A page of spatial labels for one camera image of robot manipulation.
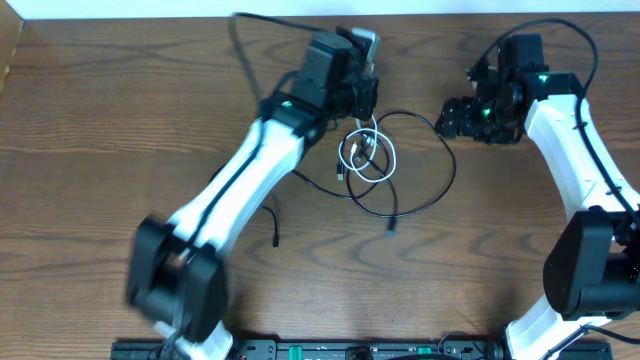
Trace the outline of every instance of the white background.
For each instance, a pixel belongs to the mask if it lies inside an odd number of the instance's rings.
[[[640,11],[640,0],[8,0],[25,20]]]

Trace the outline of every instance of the wooden table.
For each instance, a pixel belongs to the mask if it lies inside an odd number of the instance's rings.
[[[472,93],[464,70],[507,28],[542,15],[305,18],[382,36],[377,114],[435,120]],[[598,130],[640,188],[640,18],[568,15],[594,36],[600,69],[589,100]],[[270,89],[300,64],[308,34],[242,20],[241,36]],[[117,338],[154,337],[124,303],[130,238],[150,212],[169,216],[234,153],[254,101],[225,19],[29,21],[0,98],[0,358],[106,359]],[[590,53],[559,26],[543,34],[554,70],[586,78]],[[333,190],[344,121],[299,170]],[[394,182],[409,208],[440,191],[450,160],[424,125],[389,119]],[[565,226],[544,159],[518,146],[451,143],[458,176],[432,209],[386,222],[287,176],[228,262],[235,331],[282,338],[430,339],[486,334],[542,294],[542,264]],[[389,209],[381,186],[366,204]],[[640,335],[633,315],[611,329]],[[612,341],[616,358],[640,350]]]

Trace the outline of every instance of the robotic arm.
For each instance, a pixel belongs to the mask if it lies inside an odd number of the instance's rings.
[[[223,260],[253,212],[331,119],[371,118],[378,43],[364,29],[315,33],[291,93],[262,101],[260,118],[207,188],[166,224],[147,218],[139,226],[127,301],[192,359],[224,359],[231,349]]]
[[[569,224],[545,262],[545,294],[506,326],[498,349],[511,359],[555,358],[584,334],[584,325],[601,326],[640,309],[638,232],[577,127],[582,86],[573,74],[549,72],[539,35],[507,38],[498,44],[497,69],[484,59],[469,75],[475,97],[447,101],[437,131],[488,144],[517,143],[526,132],[542,152],[564,202]],[[597,157],[637,211],[640,195],[607,152],[586,100],[580,111]],[[612,241],[626,249],[609,254]]]

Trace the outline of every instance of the green indicator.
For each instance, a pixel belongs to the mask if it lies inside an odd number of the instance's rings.
[[[302,346],[289,346],[289,360],[302,360]]]

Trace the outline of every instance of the white cable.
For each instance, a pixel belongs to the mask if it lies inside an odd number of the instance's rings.
[[[371,150],[371,155],[369,155],[370,159],[373,159],[376,156],[376,149],[378,148],[378,122],[376,121],[376,118],[371,115],[371,121],[373,121],[373,150]],[[369,130],[372,131],[372,129],[368,129],[368,128],[363,128],[360,125],[360,119],[356,118],[356,125],[358,126],[358,130],[352,132],[351,134],[347,135],[346,139],[350,138],[352,135],[357,134],[358,132],[360,132],[360,130]],[[340,149],[342,148],[342,142],[340,143],[340,145],[338,145],[338,154],[340,155],[340,161],[342,162],[342,165],[344,165],[344,167],[346,167],[349,170],[353,170],[353,171],[361,171],[367,168],[367,166],[369,166],[369,162],[367,161],[364,165],[360,166],[359,168],[356,168],[355,165],[353,166],[349,166],[349,164],[347,163],[347,161],[342,157],[342,154],[340,153]]]
[[[360,178],[368,183],[378,183],[381,181],[385,181],[388,178],[391,177],[391,175],[393,175],[393,173],[396,171],[396,149],[393,147],[393,143],[391,142],[391,140],[389,140],[389,138],[381,133],[378,132],[377,130],[374,129],[369,129],[369,128],[362,128],[362,129],[358,129],[355,130],[353,132],[351,132],[349,135],[347,135],[346,139],[349,139],[351,136],[361,133],[361,132],[365,132],[365,131],[369,131],[369,132],[373,132],[376,135],[376,143],[377,143],[377,136],[380,136],[383,140],[385,140],[388,144],[389,147],[391,148],[391,157],[393,158],[393,167],[391,168],[391,172],[389,172],[389,174],[387,174],[386,176],[380,178],[380,179],[369,179],[366,176],[362,175],[362,173],[360,173],[360,171],[355,167],[354,163],[353,163],[353,156],[356,153],[356,149],[358,148],[358,144],[357,143],[353,143],[353,146],[351,147],[351,155],[349,157],[349,160],[351,162],[351,166],[349,166],[347,164],[347,162],[344,160],[344,157],[342,156],[342,152],[340,151],[340,149],[342,148],[342,142],[340,143],[340,146],[338,147],[338,155],[340,156],[340,161],[349,169],[355,171],[356,174],[358,174],[358,176],[360,176]]]

